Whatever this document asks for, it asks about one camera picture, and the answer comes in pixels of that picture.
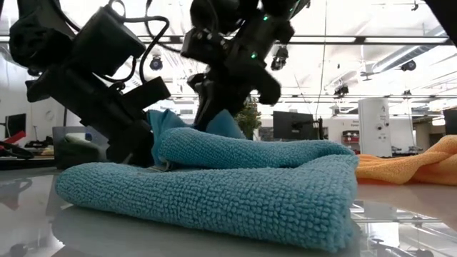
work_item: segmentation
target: desk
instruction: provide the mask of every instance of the desk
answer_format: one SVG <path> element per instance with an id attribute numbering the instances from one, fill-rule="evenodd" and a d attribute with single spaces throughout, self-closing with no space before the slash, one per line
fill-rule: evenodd
<path id="1" fill-rule="evenodd" d="M 77 208 L 54 192 L 58 175 L 54 168 L 0 173 L 1 257 L 11 256 L 12 246 L 27 257 L 374 257 L 418 248 L 457 256 L 455 187 L 359 186 L 351 207 L 358 235 L 332 255 Z"/>

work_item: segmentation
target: orange towel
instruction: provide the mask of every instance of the orange towel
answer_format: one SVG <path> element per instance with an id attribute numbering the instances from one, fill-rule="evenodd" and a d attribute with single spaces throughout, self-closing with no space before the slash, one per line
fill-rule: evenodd
<path id="1" fill-rule="evenodd" d="M 457 186 L 457 136 L 445 136 L 425 153 L 400 158 L 360 155 L 359 183 L 436 183 Z"/>

